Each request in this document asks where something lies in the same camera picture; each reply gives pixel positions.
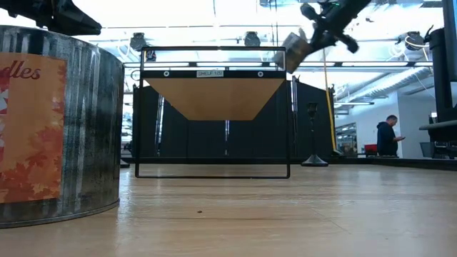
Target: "shelf label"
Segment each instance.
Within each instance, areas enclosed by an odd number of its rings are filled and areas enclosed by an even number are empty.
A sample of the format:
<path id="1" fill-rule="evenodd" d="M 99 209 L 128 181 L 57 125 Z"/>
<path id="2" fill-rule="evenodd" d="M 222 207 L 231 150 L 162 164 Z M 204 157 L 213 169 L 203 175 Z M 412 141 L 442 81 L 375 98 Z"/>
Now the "shelf label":
<path id="1" fill-rule="evenodd" d="M 221 78 L 224 71 L 197 71 L 197 78 Z"/>

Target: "man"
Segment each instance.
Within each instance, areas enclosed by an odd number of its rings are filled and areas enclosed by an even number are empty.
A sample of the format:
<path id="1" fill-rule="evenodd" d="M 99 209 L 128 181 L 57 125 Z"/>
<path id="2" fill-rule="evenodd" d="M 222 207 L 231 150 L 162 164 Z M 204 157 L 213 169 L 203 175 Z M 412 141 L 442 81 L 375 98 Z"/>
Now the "man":
<path id="1" fill-rule="evenodd" d="M 405 139 L 404 136 L 395 137 L 393 127 L 397 124 L 397 121 L 398 118 L 395 115 L 390 115 L 386 121 L 377 125 L 379 156 L 397 156 L 398 142 Z"/>

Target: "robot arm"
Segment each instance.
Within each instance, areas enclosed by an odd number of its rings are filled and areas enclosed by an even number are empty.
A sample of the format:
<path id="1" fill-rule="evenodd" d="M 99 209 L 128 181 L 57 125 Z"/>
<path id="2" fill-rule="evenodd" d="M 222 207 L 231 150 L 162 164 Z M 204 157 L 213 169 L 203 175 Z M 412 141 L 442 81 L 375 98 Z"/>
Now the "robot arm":
<path id="1" fill-rule="evenodd" d="M 78 35 L 99 35 L 101 25 L 81 11 L 72 0 L 1 0 L 0 8 L 9 16 L 33 19 L 38 27 L 49 31 Z"/>
<path id="2" fill-rule="evenodd" d="M 334 46 L 337 41 L 348 46 L 351 53 L 358 51 L 357 42 L 343 33 L 343 30 L 356 18 L 371 0 L 327 0 L 319 3 L 322 8 L 320 14 L 309 4 L 301 6 L 301 13 L 311 21 L 314 21 L 314 33 L 308 42 L 303 36 L 291 33 L 284 41 L 286 47 L 286 70 L 293 73 L 300 63 L 310 54 Z M 283 56 L 276 54 L 274 61 L 283 66 Z"/>

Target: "yellow pole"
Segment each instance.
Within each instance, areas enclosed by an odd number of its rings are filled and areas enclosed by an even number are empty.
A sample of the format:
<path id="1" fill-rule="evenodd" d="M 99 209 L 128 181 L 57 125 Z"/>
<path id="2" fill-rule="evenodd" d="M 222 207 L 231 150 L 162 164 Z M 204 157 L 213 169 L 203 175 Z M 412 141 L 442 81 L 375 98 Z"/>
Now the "yellow pole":
<path id="1" fill-rule="evenodd" d="M 326 78 L 326 98 L 327 98 L 327 107 L 328 107 L 328 117 L 330 117 L 330 127 L 331 127 L 331 144 L 333 149 L 336 150 L 336 140 L 335 140 L 335 126 L 333 124 L 333 113 L 331 111 L 330 96 L 328 95 L 328 79 L 327 79 L 327 62 L 326 62 L 326 50 L 322 49 L 323 55 L 323 73 Z"/>

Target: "white wall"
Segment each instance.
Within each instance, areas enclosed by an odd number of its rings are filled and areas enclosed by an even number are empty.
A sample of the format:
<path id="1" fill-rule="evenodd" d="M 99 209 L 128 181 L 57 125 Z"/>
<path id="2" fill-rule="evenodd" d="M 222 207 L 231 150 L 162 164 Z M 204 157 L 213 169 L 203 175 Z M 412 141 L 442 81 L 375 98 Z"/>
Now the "white wall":
<path id="1" fill-rule="evenodd" d="M 376 143 L 378 140 L 378 129 L 376 126 L 379 122 L 385 121 L 389 115 L 400 116 L 398 111 L 397 93 L 393 92 L 388 95 L 387 99 L 376 99 L 375 104 L 371 106 L 355 106 L 351 109 L 350 114 L 346 116 L 338 116 L 335 119 L 335 126 L 342 126 L 350 123 L 357 125 L 357 152 L 361 153 L 362 148 L 366 144 Z M 401 135 L 402 120 L 393 127 L 397 136 Z M 403 157 L 402 143 L 398 144 L 399 157 Z"/>
<path id="2" fill-rule="evenodd" d="M 420 142 L 429 142 L 427 131 L 419 127 L 428 124 L 428 116 L 436 111 L 435 99 L 428 97 L 401 96 L 398 98 L 401 135 L 406 139 L 401 142 L 404 158 L 423 158 Z"/>

